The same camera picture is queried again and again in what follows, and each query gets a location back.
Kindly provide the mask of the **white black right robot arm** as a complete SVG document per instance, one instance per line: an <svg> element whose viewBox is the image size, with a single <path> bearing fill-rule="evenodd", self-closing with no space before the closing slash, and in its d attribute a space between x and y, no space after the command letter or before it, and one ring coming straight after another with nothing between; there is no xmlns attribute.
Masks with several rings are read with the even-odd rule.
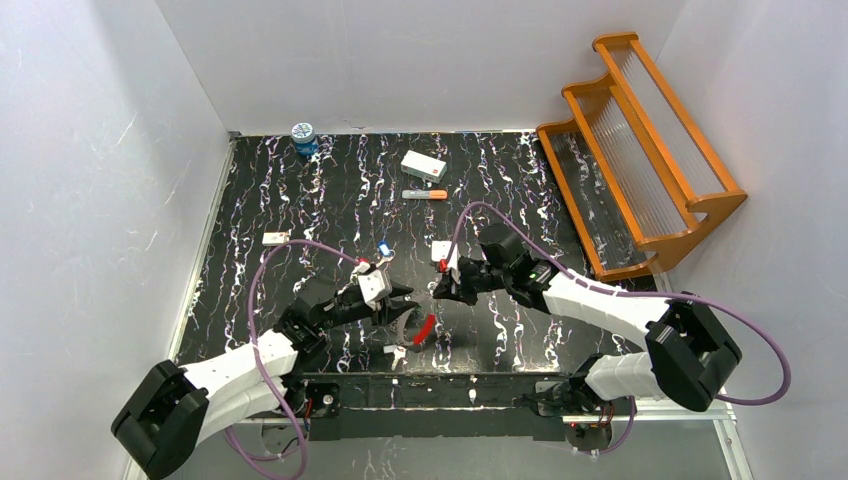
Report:
<svg viewBox="0 0 848 480"><path fill-rule="evenodd" d="M503 223L479 235L483 258L458 255L448 241L431 246L441 278L436 299L473 305L481 293L506 291L518 304L618 334L636 353L594 354L567 378L525 400L563 413L588 413L620 398L669 399L703 412L739 365L742 353L712 310L653 292L613 289L538 258Z"/></svg>

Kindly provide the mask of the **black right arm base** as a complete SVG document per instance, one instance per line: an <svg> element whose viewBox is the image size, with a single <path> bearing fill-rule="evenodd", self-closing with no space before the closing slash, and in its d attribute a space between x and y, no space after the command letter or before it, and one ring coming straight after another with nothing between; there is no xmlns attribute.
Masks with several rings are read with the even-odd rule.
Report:
<svg viewBox="0 0 848 480"><path fill-rule="evenodd" d="M566 442L577 454L609 454L629 438L637 414L635 399L603 400L583 384L568 381L537 382L534 390L512 400L542 418L575 417L565 422Z"/></svg>

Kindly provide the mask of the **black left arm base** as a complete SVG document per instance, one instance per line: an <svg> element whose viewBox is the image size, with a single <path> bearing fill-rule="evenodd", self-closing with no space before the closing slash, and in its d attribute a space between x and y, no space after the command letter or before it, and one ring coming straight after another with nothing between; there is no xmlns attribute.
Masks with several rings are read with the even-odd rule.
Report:
<svg viewBox="0 0 848 480"><path fill-rule="evenodd" d="M318 377L287 375L282 377L285 399L295 417L311 423L313 419L336 418L341 408L341 385Z"/></svg>

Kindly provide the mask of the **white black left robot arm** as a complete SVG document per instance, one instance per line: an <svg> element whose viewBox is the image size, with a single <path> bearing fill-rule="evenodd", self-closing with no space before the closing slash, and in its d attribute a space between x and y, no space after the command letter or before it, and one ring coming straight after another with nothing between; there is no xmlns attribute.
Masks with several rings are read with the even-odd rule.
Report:
<svg viewBox="0 0 848 480"><path fill-rule="evenodd" d="M205 361L155 364L112 421L110 431L150 479L181 467L211 435L251 415L279 408L297 370L329 347L328 330L368 320L396 321L416 308L413 288L345 289L309 281L258 344L242 345Z"/></svg>

